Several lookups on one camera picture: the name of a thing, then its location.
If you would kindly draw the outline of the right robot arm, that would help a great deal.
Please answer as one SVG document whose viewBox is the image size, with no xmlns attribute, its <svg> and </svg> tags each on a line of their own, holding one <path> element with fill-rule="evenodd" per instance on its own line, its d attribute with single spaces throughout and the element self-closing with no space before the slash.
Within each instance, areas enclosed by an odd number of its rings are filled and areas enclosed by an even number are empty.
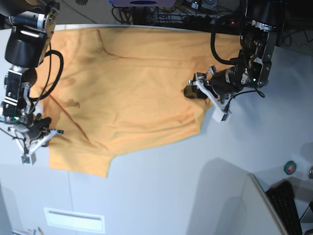
<svg viewBox="0 0 313 235">
<path fill-rule="evenodd" d="M 11 64 L 4 79 L 5 96 L 0 106 L 0 120 L 8 124 L 8 134 L 17 141 L 23 157 L 29 157 L 62 130 L 50 129 L 51 118 L 34 114 L 39 101 L 56 87 L 64 67 L 60 52 L 51 49 L 60 5 L 55 0 L 2 0 L 0 13 L 12 25 L 5 50 Z M 44 87 L 40 95 L 31 98 L 37 81 L 36 68 L 46 57 L 56 55 L 59 71 L 51 88 Z"/>
</svg>

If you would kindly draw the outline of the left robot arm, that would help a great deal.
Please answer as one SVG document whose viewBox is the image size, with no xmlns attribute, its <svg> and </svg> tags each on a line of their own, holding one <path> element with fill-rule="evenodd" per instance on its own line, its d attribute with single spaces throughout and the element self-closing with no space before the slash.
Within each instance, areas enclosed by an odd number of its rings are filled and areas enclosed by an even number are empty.
<svg viewBox="0 0 313 235">
<path fill-rule="evenodd" d="M 249 93 L 265 95 L 259 90 L 268 83 L 271 59 L 279 32 L 284 25 L 287 2 L 285 0 L 248 0 L 242 14 L 233 13 L 217 19 L 211 30 L 210 48 L 213 57 L 229 68 L 217 71 L 214 66 L 206 73 L 197 72 L 184 88 L 188 99 L 207 99 L 229 113 L 230 103 L 237 96 Z M 222 59 L 216 51 L 217 30 L 225 23 L 241 26 L 238 57 Z"/>
</svg>

